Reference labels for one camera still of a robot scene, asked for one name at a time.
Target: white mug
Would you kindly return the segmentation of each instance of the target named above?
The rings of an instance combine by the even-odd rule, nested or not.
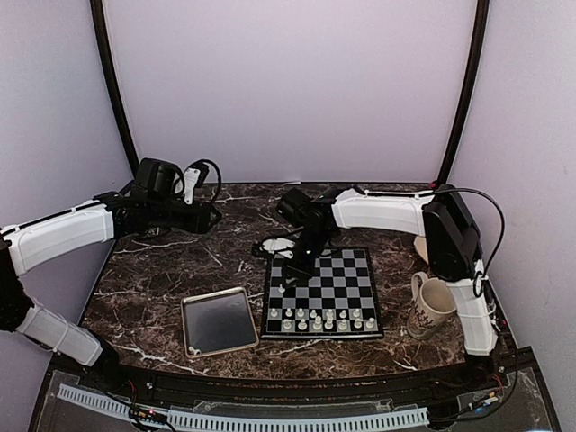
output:
[[[415,339],[430,338],[456,311],[456,303],[444,281],[428,279],[424,272],[412,275],[412,308],[408,332]]]

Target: white wall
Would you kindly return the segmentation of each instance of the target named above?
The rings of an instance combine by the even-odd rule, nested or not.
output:
[[[507,215],[490,277],[519,344],[535,350],[566,431],[576,430],[574,17],[575,2],[492,2],[451,178],[491,194]],[[498,218],[488,204],[473,207],[490,249]]]
[[[436,178],[474,0],[105,3],[142,156],[228,182]]]
[[[130,179],[88,1],[0,2],[0,59],[0,226],[64,210]],[[77,320],[109,247],[35,269],[22,279],[27,292]],[[2,430],[27,430],[49,360],[24,337],[0,333]]]

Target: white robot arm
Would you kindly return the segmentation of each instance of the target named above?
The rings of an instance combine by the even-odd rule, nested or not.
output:
[[[113,374],[118,360],[113,349],[28,297],[18,277],[77,248],[153,227],[207,232],[221,215],[213,202],[193,202],[194,188],[208,175],[203,162],[182,173],[173,164],[143,159],[126,194],[105,193],[46,218],[0,229],[0,329],[22,333],[81,365],[99,362],[101,374]]]
[[[277,211],[301,229],[299,238],[269,239],[262,246],[268,253],[282,250],[288,258],[284,277],[290,281],[311,277],[316,257],[340,229],[397,230],[426,237],[431,269],[454,296],[467,357],[486,357],[481,358],[486,363],[498,334],[494,302],[479,289],[484,277],[480,231],[451,189],[443,185],[419,193],[372,193],[358,187],[336,188],[311,199],[294,188],[283,196]]]

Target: black frame pole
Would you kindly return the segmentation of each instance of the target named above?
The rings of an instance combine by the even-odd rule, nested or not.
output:
[[[94,22],[96,42],[98,44],[98,51],[100,52],[100,61],[102,62],[102,71],[104,72],[106,87],[108,87],[108,96],[110,97],[110,103],[112,104],[112,110],[114,111],[118,132],[120,133],[122,145],[124,146],[124,152],[130,164],[130,170],[135,176],[138,171],[140,159],[134,147],[134,141],[132,140],[128,119],[120,95],[118,80],[116,79],[102,0],[90,0],[90,7],[92,9],[92,21]]]
[[[438,179],[434,182],[436,185],[444,184],[448,181],[452,165],[456,158],[458,151],[458,144],[464,130],[466,123],[466,116],[468,115],[468,108],[472,100],[474,90],[474,83],[476,75],[478,74],[478,65],[480,64],[480,55],[482,53],[482,44],[484,42],[484,33],[486,32],[486,22],[488,21],[488,8],[490,0],[478,0],[476,5],[476,18],[474,19],[474,30],[472,31],[472,41],[470,43],[470,53],[468,54],[468,63],[466,64],[466,72],[462,84],[462,92],[460,93],[460,100],[456,108],[456,116],[454,117],[454,124],[446,146],[444,160],[440,167]]]

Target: marble table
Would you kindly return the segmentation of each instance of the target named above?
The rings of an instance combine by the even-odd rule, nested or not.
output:
[[[303,184],[317,195],[333,184]],[[421,190],[417,184],[366,185],[373,190]],[[206,235],[172,231],[118,241],[86,306],[83,325],[102,335],[126,365],[220,378],[306,380],[370,377],[453,365],[464,361],[460,322],[452,317],[430,340],[406,332],[410,276],[429,272],[412,246],[414,236],[374,229],[345,230],[335,246],[370,248],[385,338],[358,341],[262,340],[224,355],[185,355],[180,301],[235,286],[246,288],[260,328],[266,261],[251,245],[291,230],[275,206],[293,185],[225,184],[217,205],[222,221]],[[204,187],[201,197],[212,192]]]

